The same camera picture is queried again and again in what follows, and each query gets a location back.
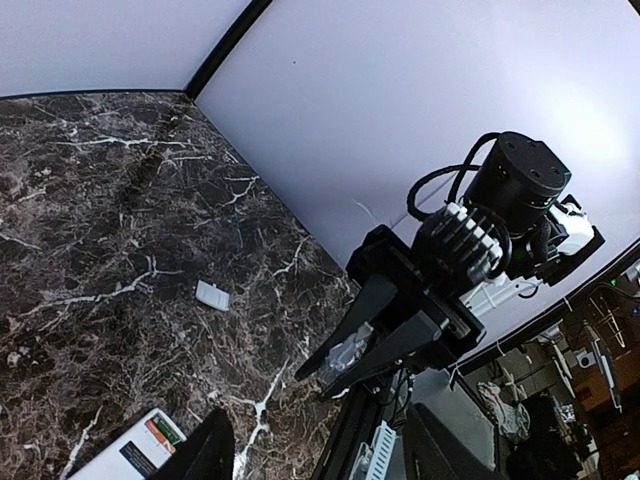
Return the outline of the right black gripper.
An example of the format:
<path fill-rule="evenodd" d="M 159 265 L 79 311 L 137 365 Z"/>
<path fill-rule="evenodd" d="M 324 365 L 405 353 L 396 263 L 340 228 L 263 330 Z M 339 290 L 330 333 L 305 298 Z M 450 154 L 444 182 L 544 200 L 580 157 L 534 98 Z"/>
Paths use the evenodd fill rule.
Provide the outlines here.
<path fill-rule="evenodd" d="M 324 387 L 324 399 L 388 373 L 396 363 L 409 370 L 444 369 L 472 350 L 485 333 L 461 295 L 446 295 L 436 289 L 435 282 L 416 266 L 411 245 L 384 225 L 366 235 L 352 254 L 347 271 L 361 290 L 295 378 L 301 381 L 317 373 L 329 350 L 363 323 L 369 323 L 373 332 L 360 359 Z"/>

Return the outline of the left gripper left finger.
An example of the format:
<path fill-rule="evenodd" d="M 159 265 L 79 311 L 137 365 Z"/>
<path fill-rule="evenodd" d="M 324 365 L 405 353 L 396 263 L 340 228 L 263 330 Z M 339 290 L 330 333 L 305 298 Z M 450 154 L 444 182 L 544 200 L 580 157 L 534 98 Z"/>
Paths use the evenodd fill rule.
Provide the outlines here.
<path fill-rule="evenodd" d="M 229 417 L 216 408 L 171 459 L 170 479 L 232 479 L 235 437 Z"/>

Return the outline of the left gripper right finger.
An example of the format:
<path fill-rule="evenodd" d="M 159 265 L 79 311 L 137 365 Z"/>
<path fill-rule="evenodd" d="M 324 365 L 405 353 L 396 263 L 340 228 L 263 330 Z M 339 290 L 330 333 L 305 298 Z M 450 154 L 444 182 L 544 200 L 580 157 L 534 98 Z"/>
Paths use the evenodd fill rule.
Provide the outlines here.
<path fill-rule="evenodd" d="M 494 479 L 495 472 L 422 403 L 410 403 L 403 427 L 407 479 Z"/>

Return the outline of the white remote control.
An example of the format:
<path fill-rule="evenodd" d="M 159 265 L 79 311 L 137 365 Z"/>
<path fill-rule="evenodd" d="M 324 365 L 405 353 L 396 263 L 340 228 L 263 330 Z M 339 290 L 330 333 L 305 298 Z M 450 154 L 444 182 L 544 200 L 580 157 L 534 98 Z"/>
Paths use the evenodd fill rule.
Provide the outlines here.
<path fill-rule="evenodd" d="M 160 416 L 180 435 L 183 439 L 181 443 L 187 439 L 169 415 L 161 408 L 153 408 L 70 479 L 149 479 L 174 455 L 155 439 L 145 425 L 147 420 L 156 416 Z"/>

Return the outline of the clear handle screwdriver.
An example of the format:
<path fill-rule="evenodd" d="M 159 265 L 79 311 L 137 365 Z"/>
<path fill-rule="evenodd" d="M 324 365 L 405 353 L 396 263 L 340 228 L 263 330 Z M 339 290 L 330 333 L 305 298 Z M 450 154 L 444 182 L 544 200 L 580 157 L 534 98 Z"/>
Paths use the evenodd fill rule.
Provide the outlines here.
<path fill-rule="evenodd" d="M 333 346 L 318 370 L 318 379 L 328 386 L 349 370 L 367 348 L 373 327 L 365 322 L 344 341 Z"/>

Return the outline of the white battery cover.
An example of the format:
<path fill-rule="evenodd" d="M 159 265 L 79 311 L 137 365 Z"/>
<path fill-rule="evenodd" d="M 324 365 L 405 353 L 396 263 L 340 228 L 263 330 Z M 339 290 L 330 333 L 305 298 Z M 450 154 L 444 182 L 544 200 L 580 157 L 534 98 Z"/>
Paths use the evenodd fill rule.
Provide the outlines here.
<path fill-rule="evenodd" d="M 202 304 L 219 311 L 226 312 L 230 306 L 230 295 L 220 290 L 215 284 L 199 280 L 196 286 L 195 298 Z"/>

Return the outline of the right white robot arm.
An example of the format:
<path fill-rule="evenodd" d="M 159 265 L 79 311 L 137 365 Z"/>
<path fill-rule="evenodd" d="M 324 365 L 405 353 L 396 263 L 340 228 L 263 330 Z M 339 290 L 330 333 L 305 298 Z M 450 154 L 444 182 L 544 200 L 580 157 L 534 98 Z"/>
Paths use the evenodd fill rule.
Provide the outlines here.
<path fill-rule="evenodd" d="M 444 369 L 485 335 L 474 295 L 508 281 L 558 284 L 604 243 L 580 204 L 565 191 L 570 170 L 541 142 L 516 132 L 478 140 L 489 153 L 451 165 L 445 204 L 421 210 L 418 188 L 407 195 L 419 226 L 411 243 L 378 225 L 351 255 L 346 271 L 359 286 L 353 303 L 324 343 L 296 372 L 321 373 L 332 397 L 398 370 Z"/>

